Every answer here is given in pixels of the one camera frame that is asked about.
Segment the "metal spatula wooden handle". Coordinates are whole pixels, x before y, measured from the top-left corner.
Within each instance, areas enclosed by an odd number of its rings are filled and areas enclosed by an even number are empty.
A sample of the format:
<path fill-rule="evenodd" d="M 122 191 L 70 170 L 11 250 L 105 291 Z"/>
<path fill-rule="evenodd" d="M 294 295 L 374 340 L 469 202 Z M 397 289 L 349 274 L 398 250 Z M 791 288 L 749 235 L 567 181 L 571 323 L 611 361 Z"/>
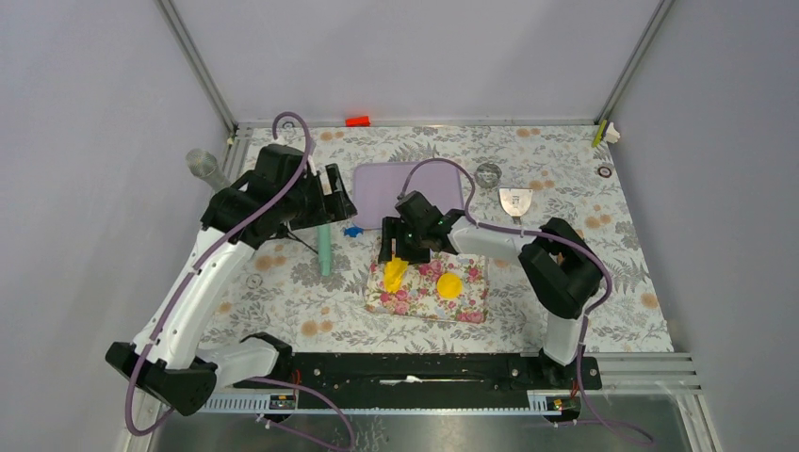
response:
<path fill-rule="evenodd" d="M 515 225 L 523 224 L 524 217 L 532 205 L 533 191 L 521 187 L 500 187 L 498 199 L 502 210 L 511 217 Z"/>

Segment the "yellow dough piece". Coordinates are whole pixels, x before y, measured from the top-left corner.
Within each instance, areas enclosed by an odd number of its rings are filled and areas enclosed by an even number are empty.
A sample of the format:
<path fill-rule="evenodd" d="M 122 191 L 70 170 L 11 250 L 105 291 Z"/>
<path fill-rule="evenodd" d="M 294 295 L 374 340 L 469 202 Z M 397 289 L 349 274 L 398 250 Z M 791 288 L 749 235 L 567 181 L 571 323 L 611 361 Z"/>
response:
<path fill-rule="evenodd" d="M 408 266 L 409 264 L 405 260 L 397 256 L 393 256 L 384 265 L 383 287 L 386 292 L 397 293 L 402 288 L 403 278 Z"/>

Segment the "floral rectangular tray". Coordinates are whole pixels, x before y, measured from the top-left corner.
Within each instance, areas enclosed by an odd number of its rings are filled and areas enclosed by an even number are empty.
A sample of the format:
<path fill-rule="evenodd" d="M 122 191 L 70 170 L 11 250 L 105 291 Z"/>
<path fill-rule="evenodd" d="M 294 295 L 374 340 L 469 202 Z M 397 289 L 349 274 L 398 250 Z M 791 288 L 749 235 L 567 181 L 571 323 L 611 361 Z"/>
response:
<path fill-rule="evenodd" d="M 373 314 L 418 317 L 430 320 L 481 324 L 488 316 L 487 258 L 472 254 L 432 253 L 428 264 L 409 265 L 397 293 L 383 287 L 385 264 L 378 262 L 380 243 L 371 247 L 365 289 L 365 308 Z M 438 278 L 456 274 L 463 291 L 456 299 L 443 299 L 436 292 Z"/>

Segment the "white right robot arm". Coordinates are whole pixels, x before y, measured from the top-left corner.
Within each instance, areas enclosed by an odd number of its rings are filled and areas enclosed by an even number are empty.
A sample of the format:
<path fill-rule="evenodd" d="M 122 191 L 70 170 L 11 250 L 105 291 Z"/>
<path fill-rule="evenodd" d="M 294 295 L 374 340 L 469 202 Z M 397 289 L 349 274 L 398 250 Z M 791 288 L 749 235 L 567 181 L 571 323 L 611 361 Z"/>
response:
<path fill-rule="evenodd" d="M 443 252 L 520 265 L 547 311 L 542 379 L 562 388 L 577 376 L 589 301 L 600 288 L 611 289 L 611 275 L 566 220 L 551 218 L 538 230 L 480 223 L 465 210 L 442 213 L 418 191 L 400 198 L 395 209 L 395 216 L 383 218 L 379 263 L 427 264 Z"/>

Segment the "round yellow dough wrapper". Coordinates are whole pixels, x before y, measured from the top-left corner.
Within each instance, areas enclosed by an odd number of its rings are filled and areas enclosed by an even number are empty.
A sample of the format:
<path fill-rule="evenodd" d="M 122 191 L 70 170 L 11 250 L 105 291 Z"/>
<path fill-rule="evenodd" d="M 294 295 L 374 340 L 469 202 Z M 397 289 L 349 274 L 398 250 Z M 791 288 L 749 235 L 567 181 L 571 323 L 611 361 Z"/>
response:
<path fill-rule="evenodd" d="M 461 279 L 454 273 L 442 274 L 436 282 L 436 292 L 443 299 L 456 299 L 463 291 Z"/>

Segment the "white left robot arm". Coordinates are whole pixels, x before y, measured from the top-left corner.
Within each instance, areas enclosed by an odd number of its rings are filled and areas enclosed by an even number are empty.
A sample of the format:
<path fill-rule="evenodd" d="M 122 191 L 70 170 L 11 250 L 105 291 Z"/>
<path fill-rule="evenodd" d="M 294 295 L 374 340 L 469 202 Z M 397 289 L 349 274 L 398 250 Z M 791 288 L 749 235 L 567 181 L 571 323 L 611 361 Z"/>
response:
<path fill-rule="evenodd" d="M 270 144 L 253 169 L 219 190 L 201 218 L 184 275 L 131 342 L 114 342 L 106 361 L 130 383 L 182 415 L 217 390 L 260 378 L 279 387 L 292 374 L 291 348 L 267 333 L 202 349 L 223 293 L 255 252 L 287 231 L 315 228 L 357 213 L 336 164 L 316 167 L 306 153 Z"/>

